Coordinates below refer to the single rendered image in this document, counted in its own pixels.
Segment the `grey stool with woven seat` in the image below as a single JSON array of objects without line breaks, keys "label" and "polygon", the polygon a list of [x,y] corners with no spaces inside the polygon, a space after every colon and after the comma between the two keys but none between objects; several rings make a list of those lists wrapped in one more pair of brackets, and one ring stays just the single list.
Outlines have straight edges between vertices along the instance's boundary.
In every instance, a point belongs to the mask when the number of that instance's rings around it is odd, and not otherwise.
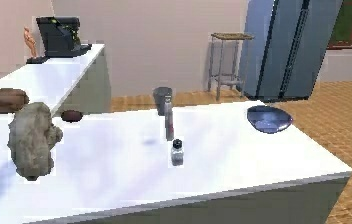
[{"label": "grey stool with woven seat", "polygon": [[217,101],[221,98],[223,86],[232,90],[245,84],[245,79],[237,71],[239,46],[241,42],[253,39],[252,35],[241,32],[211,34],[207,90],[212,89],[212,82],[215,81]]}]

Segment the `brown framed window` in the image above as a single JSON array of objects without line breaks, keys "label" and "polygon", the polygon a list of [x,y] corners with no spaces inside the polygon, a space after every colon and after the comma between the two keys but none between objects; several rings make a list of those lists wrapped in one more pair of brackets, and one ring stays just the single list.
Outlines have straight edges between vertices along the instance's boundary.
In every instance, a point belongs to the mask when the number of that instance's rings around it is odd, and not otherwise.
[{"label": "brown framed window", "polygon": [[352,49],[352,0],[343,0],[327,49]]}]

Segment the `dark brown potato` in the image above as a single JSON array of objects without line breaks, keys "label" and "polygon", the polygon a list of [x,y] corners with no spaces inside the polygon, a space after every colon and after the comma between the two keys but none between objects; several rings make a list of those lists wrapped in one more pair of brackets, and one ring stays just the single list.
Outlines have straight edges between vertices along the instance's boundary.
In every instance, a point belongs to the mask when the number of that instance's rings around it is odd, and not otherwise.
[{"label": "dark brown potato", "polygon": [[61,118],[65,122],[73,123],[82,119],[83,114],[80,111],[66,110],[61,113]]}]

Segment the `dark grey cup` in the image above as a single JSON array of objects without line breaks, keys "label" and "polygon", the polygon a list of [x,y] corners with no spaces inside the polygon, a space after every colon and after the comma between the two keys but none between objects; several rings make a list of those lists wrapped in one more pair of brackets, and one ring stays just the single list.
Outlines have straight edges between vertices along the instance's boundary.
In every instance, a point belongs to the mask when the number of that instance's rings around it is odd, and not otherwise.
[{"label": "dark grey cup", "polygon": [[170,87],[157,87],[153,90],[153,99],[159,116],[164,115],[164,103],[166,96],[172,96],[173,91]]}]

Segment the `small clear black-capped shaker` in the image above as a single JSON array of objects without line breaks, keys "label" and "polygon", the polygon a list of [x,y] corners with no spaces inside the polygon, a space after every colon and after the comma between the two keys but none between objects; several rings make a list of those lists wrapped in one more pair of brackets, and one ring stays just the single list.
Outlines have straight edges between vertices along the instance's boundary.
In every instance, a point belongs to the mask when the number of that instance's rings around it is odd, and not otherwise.
[{"label": "small clear black-capped shaker", "polygon": [[171,148],[171,162],[174,166],[182,165],[184,161],[183,142],[174,139]]}]

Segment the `brown bread loaf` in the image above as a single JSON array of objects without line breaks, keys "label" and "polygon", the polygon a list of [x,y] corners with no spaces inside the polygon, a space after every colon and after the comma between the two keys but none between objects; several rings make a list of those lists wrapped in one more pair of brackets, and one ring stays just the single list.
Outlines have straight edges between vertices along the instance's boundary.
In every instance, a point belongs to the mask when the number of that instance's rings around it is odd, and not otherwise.
[{"label": "brown bread loaf", "polygon": [[29,103],[29,97],[24,90],[0,88],[0,114],[14,113]]}]

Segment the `blue glass bowl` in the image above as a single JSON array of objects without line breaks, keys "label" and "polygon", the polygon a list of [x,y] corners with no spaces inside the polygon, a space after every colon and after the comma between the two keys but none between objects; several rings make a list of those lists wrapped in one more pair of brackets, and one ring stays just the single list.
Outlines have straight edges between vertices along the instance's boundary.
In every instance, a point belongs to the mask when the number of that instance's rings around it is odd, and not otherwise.
[{"label": "blue glass bowl", "polygon": [[266,134],[284,131],[293,123],[293,117],[289,113],[266,105],[248,108],[247,120],[257,131]]}]

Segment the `white side counter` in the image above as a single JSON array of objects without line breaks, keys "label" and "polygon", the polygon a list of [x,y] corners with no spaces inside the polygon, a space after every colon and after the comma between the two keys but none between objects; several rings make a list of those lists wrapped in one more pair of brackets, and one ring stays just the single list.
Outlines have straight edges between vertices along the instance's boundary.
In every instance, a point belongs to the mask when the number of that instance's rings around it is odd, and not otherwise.
[{"label": "white side counter", "polygon": [[93,44],[82,56],[25,65],[2,77],[0,88],[24,90],[31,102],[44,102],[55,116],[65,110],[107,113],[111,84],[104,48],[104,44]]}]

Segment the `tan figurine on black base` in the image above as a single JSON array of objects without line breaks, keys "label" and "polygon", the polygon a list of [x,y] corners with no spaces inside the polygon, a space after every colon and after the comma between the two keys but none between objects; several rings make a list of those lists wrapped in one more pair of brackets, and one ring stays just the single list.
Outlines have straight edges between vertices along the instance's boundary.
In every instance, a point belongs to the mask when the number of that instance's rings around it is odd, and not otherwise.
[{"label": "tan figurine on black base", "polygon": [[39,56],[37,54],[36,41],[32,36],[30,29],[28,27],[24,28],[24,42],[26,46],[30,49],[31,57],[27,59],[27,64],[43,64],[48,58],[46,56]]}]

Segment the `grey slim bottle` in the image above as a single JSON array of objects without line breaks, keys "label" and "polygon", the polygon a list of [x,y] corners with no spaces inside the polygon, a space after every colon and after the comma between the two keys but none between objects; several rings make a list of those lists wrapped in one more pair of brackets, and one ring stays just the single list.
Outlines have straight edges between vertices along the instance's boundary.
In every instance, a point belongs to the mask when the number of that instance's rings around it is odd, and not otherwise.
[{"label": "grey slim bottle", "polygon": [[166,134],[167,141],[172,141],[174,139],[172,108],[173,106],[172,106],[171,97],[166,96],[165,104],[164,104],[164,115],[165,115],[165,134]]}]

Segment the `grey blue fridge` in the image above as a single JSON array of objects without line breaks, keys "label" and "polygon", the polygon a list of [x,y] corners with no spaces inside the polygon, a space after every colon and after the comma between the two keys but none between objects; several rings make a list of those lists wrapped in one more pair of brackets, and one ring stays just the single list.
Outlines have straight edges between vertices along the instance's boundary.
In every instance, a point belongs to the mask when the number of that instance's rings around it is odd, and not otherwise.
[{"label": "grey blue fridge", "polygon": [[313,91],[343,0],[249,0],[240,83],[250,100],[306,100]]}]

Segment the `black coffee machine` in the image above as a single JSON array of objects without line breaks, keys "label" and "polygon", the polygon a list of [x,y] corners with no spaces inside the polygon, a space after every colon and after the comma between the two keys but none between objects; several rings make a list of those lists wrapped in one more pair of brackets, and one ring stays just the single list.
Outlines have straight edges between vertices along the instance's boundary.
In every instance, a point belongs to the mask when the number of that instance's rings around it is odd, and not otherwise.
[{"label": "black coffee machine", "polygon": [[37,17],[36,22],[48,58],[73,58],[84,55],[92,47],[80,41],[78,17]]}]

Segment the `white kitchen island counter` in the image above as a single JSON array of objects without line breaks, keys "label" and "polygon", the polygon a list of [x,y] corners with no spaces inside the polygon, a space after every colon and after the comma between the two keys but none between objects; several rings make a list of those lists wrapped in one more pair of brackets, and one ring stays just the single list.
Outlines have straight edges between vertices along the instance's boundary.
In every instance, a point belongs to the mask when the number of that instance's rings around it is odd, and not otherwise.
[{"label": "white kitchen island counter", "polygon": [[255,130],[247,108],[176,108],[181,165],[155,110],[63,123],[36,181],[16,173],[1,115],[0,224],[325,224],[351,168],[296,127]]}]

